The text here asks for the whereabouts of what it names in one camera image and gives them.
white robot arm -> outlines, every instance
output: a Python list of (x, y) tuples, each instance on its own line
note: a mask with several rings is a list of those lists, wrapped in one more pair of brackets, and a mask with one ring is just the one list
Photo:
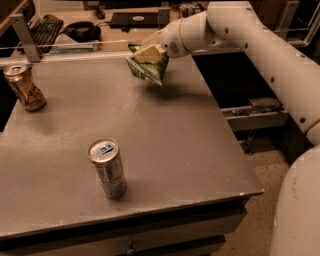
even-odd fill
[(267, 29), (248, 1), (210, 2), (206, 12), (170, 23), (159, 41), (173, 58), (238, 47), (301, 131), (320, 144), (319, 65)]
[(319, 255), (320, 67), (267, 29), (248, 1), (210, 2), (207, 11), (159, 34), (169, 57), (238, 47), (316, 146), (289, 169), (274, 221), (272, 256)]

soda can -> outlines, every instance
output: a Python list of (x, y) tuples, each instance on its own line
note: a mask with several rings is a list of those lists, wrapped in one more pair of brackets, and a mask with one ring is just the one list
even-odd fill
[(188, 8), (184, 5), (180, 5), (179, 7), (179, 19), (187, 17)]
[(193, 6), (189, 6), (187, 9), (187, 17), (190, 17), (195, 14), (195, 8)]
[(106, 197), (121, 197), (127, 189), (127, 183), (118, 143), (109, 137), (99, 138), (89, 146), (88, 157), (93, 163)]
[(26, 65), (6, 67), (3, 73), (25, 110), (35, 111), (46, 104), (41, 90), (32, 81), (31, 70)]

snack bag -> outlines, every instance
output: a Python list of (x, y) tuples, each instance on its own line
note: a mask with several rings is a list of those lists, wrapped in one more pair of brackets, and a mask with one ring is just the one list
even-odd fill
[(133, 53), (132, 57), (126, 58), (132, 75), (162, 85), (169, 57), (160, 45), (151, 43), (142, 46), (137, 43), (129, 43), (128, 47)]

floor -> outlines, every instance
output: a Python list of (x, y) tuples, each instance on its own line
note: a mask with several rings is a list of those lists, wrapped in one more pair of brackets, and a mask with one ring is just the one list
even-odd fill
[(227, 242), (212, 256), (269, 255), (277, 198), (290, 164), (268, 138), (255, 140), (252, 148), (255, 153), (247, 155), (247, 158), (265, 193), (247, 203), (247, 216), (234, 233), (226, 235)]

aluminum can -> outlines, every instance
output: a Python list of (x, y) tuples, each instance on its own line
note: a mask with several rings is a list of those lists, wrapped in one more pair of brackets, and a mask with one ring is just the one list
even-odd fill
[(25, 110), (35, 111), (46, 104), (41, 90), (32, 81), (31, 70), (26, 65), (6, 67), (3, 73)]
[(89, 146), (88, 157), (93, 163), (106, 197), (121, 197), (127, 189), (127, 183), (118, 143), (109, 137), (99, 138)]
[(179, 19), (187, 17), (188, 8), (184, 5), (179, 7)]
[(195, 14), (195, 8), (193, 6), (189, 6), (187, 10), (187, 17), (190, 17)]

